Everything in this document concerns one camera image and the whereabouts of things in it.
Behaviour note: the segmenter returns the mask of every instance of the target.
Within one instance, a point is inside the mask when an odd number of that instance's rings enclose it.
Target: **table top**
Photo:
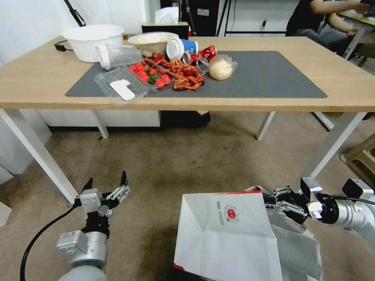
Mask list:
[[[353,14],[351,12],[345,11],[345,12],[338,12],[340,16],[343,16],[345,18],[350,18],[355,21],[359,21],[361,23],[366,23],[368,25],[372,25],[375,27],[375,20],[369,19],[368,17],[363,16],[357,16],[356,14]]]
[[[0,108],[374,112],[375,76],[305,37],[195,37],[220,51],[280,52],[327,98],[141,98],[115,107],[107,98],[65,93],[92,66],[59,52],[56,38],[0,68]]]

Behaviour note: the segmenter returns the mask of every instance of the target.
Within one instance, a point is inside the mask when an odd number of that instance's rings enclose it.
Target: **white paper bag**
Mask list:
[[[282,281],[261,191],[184,194],[174,266],[212,280]]]

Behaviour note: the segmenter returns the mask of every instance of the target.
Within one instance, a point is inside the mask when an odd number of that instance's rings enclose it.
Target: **white plastic basin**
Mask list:
[[[98,62],[95,46],[105,43],[113,46],[123,45],[124,29],[117,25],[88,25],[64,32],[76,56],[85,62]]]

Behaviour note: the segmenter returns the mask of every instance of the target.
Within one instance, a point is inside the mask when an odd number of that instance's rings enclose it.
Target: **blue paper cup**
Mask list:
[[[173,37],[167,43],[167,56],[169,59],[181,59],[186,51],[198,53],[198,42]]]

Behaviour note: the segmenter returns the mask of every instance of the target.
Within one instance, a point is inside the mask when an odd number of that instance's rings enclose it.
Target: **person's arm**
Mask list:
[[[346,0],[346,1],[323,1],[313,0],[310,3],[311,10],[314,14],[333,14],[336,12],[343,12],[350,9],[368,10],[370,5],[361,4],[360,0]]]
[[[332,27],[342,32],[345,32],[350,36],[355,35],[358,31],[358,29],[353,28],[351,25],[343,21],[338,15],[336,15],[336,13],[331,14],[329,16],[328,22]]]

